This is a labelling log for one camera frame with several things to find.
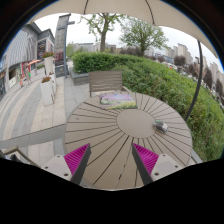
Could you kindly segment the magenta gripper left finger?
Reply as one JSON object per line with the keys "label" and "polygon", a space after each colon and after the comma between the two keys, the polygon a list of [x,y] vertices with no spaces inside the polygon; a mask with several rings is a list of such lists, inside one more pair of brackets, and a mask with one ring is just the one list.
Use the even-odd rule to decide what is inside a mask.
{"label": "magenta gripper left finger", "polygon": [[56,155],[43,169],[76,185],[81,183],[88,159],[91,154],[89,144],[85,144],[65,156]]}

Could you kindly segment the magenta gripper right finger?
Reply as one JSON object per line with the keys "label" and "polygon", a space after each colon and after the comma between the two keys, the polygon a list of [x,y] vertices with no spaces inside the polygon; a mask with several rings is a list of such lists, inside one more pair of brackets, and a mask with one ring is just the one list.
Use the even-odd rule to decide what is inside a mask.
{"label": "magenta gripper right finger", "polygon": [[135,143],[132,144],[132,154],[144,185],[182,169],[169,155],[158,155]]}

